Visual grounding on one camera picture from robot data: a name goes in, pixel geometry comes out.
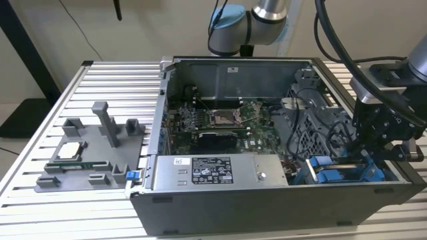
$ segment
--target blue tab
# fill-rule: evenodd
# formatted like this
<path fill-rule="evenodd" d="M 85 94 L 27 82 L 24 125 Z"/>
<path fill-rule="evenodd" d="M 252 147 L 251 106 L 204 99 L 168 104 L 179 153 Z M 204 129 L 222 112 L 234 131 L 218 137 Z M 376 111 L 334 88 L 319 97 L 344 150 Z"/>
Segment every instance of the blue tab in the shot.
<path fill-rule="evenodd" d="M 140 171 L 128 171 L 125 173 L 125 180 L 127 181 L 136 181 L 140 179 Z"/>

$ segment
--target aluminum extrusion table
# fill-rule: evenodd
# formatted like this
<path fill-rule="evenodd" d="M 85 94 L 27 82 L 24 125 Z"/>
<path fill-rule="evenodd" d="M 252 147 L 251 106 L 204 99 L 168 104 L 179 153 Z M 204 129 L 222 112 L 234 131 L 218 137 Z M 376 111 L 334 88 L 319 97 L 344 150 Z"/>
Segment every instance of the aluminum extrusion table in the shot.
<path fill-rule="evenodd" d="M 343 64 L 324 62 L 352 97 L 351 74 Z M 0 182 L 0 239 L 133 239 L 145 238 L 124 189 L 36 193 L 32 187 L 64 134 L 68 117 L 99 124 L 91 111 L 95 101 L 108 101 L 108 114 L 117 124 L 137 118 L 147 124 L 139 165 L 145 165 L 156 99 L 159 62 L 95 62 L 83 66 L 51 113 Z M 427 137 L 418 141 L 427 155 Z M 427 180 L 427 161 L 412 163 Z M 192 240 L 312 239 L 408 240 L 427 239 L 427 191 L 407 203 L 382 208 L 358 227 L 188 237 Z"/>

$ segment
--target floor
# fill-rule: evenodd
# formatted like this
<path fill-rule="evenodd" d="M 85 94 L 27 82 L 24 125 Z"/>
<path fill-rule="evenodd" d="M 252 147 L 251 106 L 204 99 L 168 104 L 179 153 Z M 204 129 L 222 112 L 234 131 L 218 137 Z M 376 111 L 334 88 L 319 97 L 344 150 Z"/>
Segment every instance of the floor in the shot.
<path fill-rule="evenodd" d="M 0 104 L 0 125 L 8 119 L 19 105 L 19 103 Z M 11 139 L 0 137 L 0 147 L 20 153 L 28 143 L 28 140 L 29 139 Z M 16 158 L 17 156 L 15 154 L 0 149 L 0 180 L 7 174 Z"/>

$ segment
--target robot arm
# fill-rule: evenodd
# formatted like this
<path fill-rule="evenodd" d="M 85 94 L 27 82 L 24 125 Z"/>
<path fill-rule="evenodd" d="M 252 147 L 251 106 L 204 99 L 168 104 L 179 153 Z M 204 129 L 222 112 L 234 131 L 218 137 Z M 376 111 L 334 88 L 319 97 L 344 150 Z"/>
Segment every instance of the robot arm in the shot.
<path fill-rule="evenodd" d="M 259 0 L 251 11 L 236 4 L 219 6 L 209 25 L 208 50 L 216 56 L 239 53 L 242 45 L 268 45 L 286 33 L 286 0 Z"/>
<path fill-rule="evenodd" d="M 427 35 L 423 37 L 408 58 L 392 64 L 374 64 L 362 72 L 384 95 L 396 104 L 411 109 L 427 121 Z M 412 124 L 400 117 L 362 86 L 354 78 L 350 85 L 356 93 L 352 125 L 356 140 L 348 152 L 356 154 L 367 149 L 375 159 L 422 162 L 424 155 L 415 140 L 423 136 L 426 126 Z M 390 147 L 392 141 L 402 141 Z"/>

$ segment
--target beige wall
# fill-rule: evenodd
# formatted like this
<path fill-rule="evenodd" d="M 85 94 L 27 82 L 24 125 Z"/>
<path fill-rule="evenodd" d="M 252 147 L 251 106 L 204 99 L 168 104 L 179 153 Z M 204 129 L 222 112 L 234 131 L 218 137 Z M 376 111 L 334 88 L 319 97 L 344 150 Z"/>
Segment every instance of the beige wall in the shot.
<path fill-rule="evenodd" d="M 208 22 L 214 0 L 121 0 L 117 21 L 112 0 L 63 0 L 105 61 L 159 61 L 161 56 L 208 55 Z M 247 8 L 256 0 L 230 0 Z M 69 82 L 93 50 L 59 0 L 11 0 L 16 14 L 56 80 Z M 278 45 L 258 56 L 275 56 Z"/>
<path fill-rule="evenodd" d="M 287 52 L 292 57 L 322 57 L 314 39 L 315 1 L 303 1 Z M 407 56 L 427 33 L 427 0 L 327 0 L 338 37 L 352 58 Z M 336 57 L 324 37 L 327 52 Z"/>
<path fill-rule="evenodd" d="M 59 0 L 9 0 L 55 80 L 64 87 L 93 50 Z M 258 0 L 230 0 L 247 9 Z M 287 50 L 291 57 L 323 57 L 314 41 L 314 0 L 303 1 Z M 63 0 L 93 47 L 107 61 L 157 61 L 161 56 L 208 55 L 207 26 L 214 0 Z M 327 0 L 336 33 L 354 58 L 406 56 L 427 33 L 427 0 Z M 0 33 L 0 103 L 41 92 Z M 332 48 L 320 31 L 322 42 Z M 278 45 L 258 46 L 256 56 L 276 56 Z M 9 79 L 13 82 L 3 87 Z"/>
<path fill-rule="evenodd" d="M 44 95 L 0 29 L 0 104 L 20 103 Z"/>

